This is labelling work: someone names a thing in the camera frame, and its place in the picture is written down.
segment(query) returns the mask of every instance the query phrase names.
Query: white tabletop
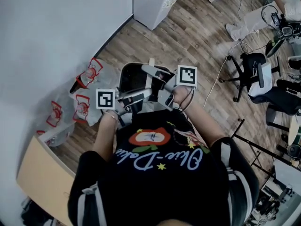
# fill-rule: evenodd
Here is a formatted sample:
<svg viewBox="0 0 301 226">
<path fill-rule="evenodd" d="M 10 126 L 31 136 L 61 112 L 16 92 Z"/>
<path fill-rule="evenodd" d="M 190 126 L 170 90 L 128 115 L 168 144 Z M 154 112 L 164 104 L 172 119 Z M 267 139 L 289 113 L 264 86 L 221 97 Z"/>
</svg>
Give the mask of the white tabletop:
<svg viewBox="0 0 301 226">
<path fill-rule="evenodd" d="M 296 116 L 292 116 L 290 129 L 288 131 L 288 144 L 293 144 L 293 141 L 296 139 L 296 136 L 298 134 L 299 130 L 299 124 L 297 122 Z"/>
</svg>

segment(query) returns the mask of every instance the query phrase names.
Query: metal stand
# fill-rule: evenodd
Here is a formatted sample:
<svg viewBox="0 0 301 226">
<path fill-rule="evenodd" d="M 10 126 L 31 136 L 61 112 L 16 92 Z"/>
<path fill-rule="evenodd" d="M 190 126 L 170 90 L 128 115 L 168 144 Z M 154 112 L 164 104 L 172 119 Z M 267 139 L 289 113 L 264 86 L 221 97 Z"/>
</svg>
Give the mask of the metal stand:
<svg viewBox="0 0 301 226">
<path fill-rule="evenodd" d="M 275 153 L 269 151 L 268 149 L 266 149 L 266 148 L 264 148 L 264 147 L 262 147 L 262 146 L 260 146 L 260 145 L 255 144 L 254 142 L 251 142 L 251 141 L 249 141 L 249 140 L 247 140 L 247 139 L 245 139 L 245 138 L 243 138 L 243 137 L 237 135 L 238 130 L 241 128 L 241 126 L 243 125 L 244 122 L 245 122 L 245 120 L 243 119 L 243 120 L 240 122 L 240 124 L 239 124 L 239 126 L 237 127 L 237 129 L 235 130 L 234 134 L 231 136 L 231 138 L 236 137 L 237 139 L 242 140 L 242 141 L 244 141 L 244 142 L 246 142 L 246 143 L 249 144 L 249 146 L 251 147 L 251 149 L 252 149 L 252 151 L 253 151 L 253 153 L 254 153 L 254 155 L 255 155 L 255 159 L 254 159 L 254 161 L 252 162 L 251 166 L 254 165 L 254 166 L 256 166 L 257 168 L 259 168 L 261 171 L 263 171 L 263 172 L 265 172 L 266 174 L 268 174 L 270 177 L 275 178 L 274 175 L 272 175 L 270 172 L 268 172 L 268 171 L 266 171 L 265 169 L 262 168 L 262 165 L 261 165 L 261 163 L 260 163 L 260 161 L 259 161 L 259 158 L 258 158 L 259 155 L 260 155 L 261 153 L 259 152 L 258 154 L 256 154 L 256 152 L 255 152 L 255 150 L 254 150 L 254 148 L 253 148 L 253 147 L 255 147 L 255 148 L 261 150 L 262 152 L 264 152 L 264 153 L 266 153 L 266 154 L 272 156 L 273 158 L 276 158 L 276 159 L 278 159 L 279 161 L 281 161 L 281 162 L 283 162 L 283 163 L 285 163 L 285 164 L 287 164 L 287 165 L 289 165 L 289 166 L 291 166 L 291 167 L 297 169 L 298 171 L 300 171 L 300 169 L 298 169 L 297 167 L 293 166 L 292 163 L 291 163 L 290 161 L 288 161 L 288 160 L 282 158 L 281 156 L 278 156 L 277 154 L 275 154 Z"/>
<path fill-rule="evenodd" d="M 275 127 L 275 128 L 278 128 L 278 129 L 280 129 L 280 130 L 287 131 L 287 132 L 289 132 L 289 130 L 290 130 L 288 127 L 281 126 L 281 125 L 278 125 L 278 124 L 275 124 L 275 123 L 272 123 L 272 122 L 267 122 L 267 125 L 268 125 L 268 126 Z"/>
</svg>

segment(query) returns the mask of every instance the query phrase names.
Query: cartoon graphic on shirt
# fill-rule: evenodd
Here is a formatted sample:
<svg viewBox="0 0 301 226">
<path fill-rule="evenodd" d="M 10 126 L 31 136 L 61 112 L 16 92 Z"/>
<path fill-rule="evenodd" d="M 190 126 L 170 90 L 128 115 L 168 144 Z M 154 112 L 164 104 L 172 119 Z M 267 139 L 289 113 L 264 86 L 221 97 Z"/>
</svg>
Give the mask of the cartoon graphic on shirt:
<svg viewBox="0 0 301 226">
<path fill-rule="evenodd" d="M 139 147 L 135 147 L 132 152 L 133 153 L 141 153 L 141 152 L 145 152 L 148 149 L 151 149 L 152 151 L 157 150 L 157 146 L 156 145 L 145 145 L 145 146 L 139 146 Z"/>
<path fill-rule="evenodd" d="M 175 133 L 180 134 L 181 136 L 184 136 L 187 138 L 187 144 L 180 143 L 175 136 Z M 174 141 L 179 145 L 187 145 L 189 148 L 194 149 L 196 146 L 200 146 L 205 154 L 208 154 L 210 150 L 207 146 L 205 146 L 199 138 L 191 131 L 180 131 L 177 129 L 174 129 Z"/>
<path fill-rule="evenodd" d="M 169 122 L 169 121 L 167 121 L 167 124 L 172 125 L 172 126 L 175 127 L 175 125 L 173 123 Z"/>
<path fill-rule="evenodd" d="M 171 136 L 163 128 L 160 127 L 156 130 L 151 129 L 139 129 L 133 134 L 128 140 L 129 143 L 138 146 L 149 146 L 149 145 L 165 145 Z"/>
<path fill-rule="evenodd" d="M 158 169 L 163 170 L 163 169 L 166 169 L 165 165 L 166 165 L 166 164 L 160 163 L 159 165 L 157 165 L 157 167 L 158 167 Z"/>
</svg>

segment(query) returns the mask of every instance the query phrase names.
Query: bracelet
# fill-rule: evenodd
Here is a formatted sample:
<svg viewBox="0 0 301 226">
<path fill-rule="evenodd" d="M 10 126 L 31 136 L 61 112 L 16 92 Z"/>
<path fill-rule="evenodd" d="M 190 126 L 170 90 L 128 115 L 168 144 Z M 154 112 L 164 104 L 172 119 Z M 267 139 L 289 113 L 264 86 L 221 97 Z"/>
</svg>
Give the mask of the bracelet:
<svg viewBox="0 0 301 226">
<path fill-rule="evenodd" d="M 104 113 L 105 113 L 105 114 L 108 114 L 108 115 L 110 115 L 111 117 L 113 117 L 113 118 L 114 118 L 114 120 L 115 120 L 115 121 L 117 121 L 117 122 L 118 122 L 118 119 L 116 119 L 116 117 L 115 117 L 115 116 L 113 116 L 111 113 L 109 113 L 109 112 L 107 112 L 107 111 L 105 111 Z"/>
</svg>

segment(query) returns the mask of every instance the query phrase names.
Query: white appliance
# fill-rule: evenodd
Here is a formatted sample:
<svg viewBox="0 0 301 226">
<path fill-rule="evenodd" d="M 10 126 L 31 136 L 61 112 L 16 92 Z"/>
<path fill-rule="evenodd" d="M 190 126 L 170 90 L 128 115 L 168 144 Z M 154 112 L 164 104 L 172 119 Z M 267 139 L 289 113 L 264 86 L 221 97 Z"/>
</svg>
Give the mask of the white appliance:
<svg viewBox="0 0 301 226">
<path fill-rule="evenodd" d="M 134 0 L 134 19 L 153 30 L 177 0 Z"/>
</svg>

